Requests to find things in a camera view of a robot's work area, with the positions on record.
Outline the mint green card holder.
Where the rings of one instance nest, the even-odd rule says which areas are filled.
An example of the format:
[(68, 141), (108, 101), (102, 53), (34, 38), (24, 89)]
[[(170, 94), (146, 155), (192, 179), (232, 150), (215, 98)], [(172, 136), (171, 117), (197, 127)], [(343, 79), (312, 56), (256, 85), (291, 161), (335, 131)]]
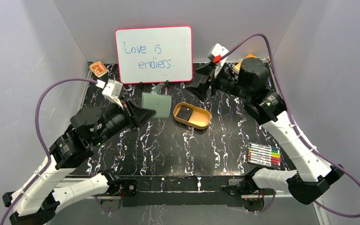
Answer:
[(172, 96), (158, 93), (165, 86), (166, 83), (161, 82), (150, 93), (142, 93), (142, 108), (155, 110), (154, 118), (167, 119), (170, 117)]

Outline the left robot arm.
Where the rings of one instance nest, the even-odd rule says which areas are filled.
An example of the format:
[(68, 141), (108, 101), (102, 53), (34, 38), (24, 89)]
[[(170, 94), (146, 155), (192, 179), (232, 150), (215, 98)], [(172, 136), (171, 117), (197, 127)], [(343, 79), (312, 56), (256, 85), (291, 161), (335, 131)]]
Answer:
[(33, 177), (19, 190), (3, 195), (5, 206), (13, 209), (11, 224), (42, 225), (65, 207), (87, 197), (124, 194), (126, 183), (113, 169), (99, 171), (70, 186), (58, 184), (93, 156), (94, 147), (126, 128), (142, 127), (155, 114), (155, 110), (138, 107), (129, 100), (112, 104), (106, 111), (97, 106), (82, 107), (70, 119), (64, 134), (51, 145)]

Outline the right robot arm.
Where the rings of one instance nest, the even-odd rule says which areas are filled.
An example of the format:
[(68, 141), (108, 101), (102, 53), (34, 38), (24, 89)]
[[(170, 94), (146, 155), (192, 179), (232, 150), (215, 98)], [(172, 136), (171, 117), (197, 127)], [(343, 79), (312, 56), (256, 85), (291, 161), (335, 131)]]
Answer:
[(186, 86), (200, 100), (217, 90), (244, 100), (244, 109), (268, 131), (295, 165), (295, 170), (255, 168), (238, 185), (241, 192), (258, 194), (262, 189), (288, 191), (302, 204), (322, 196), (343, 173), (314, 153), (314, 147), (290, 121), (281, 96), (267, 87), (269, 67), (258, 58), (245, 58), (235, 74), (227, 63), (208, 63), (198, 67), (196, 82)]

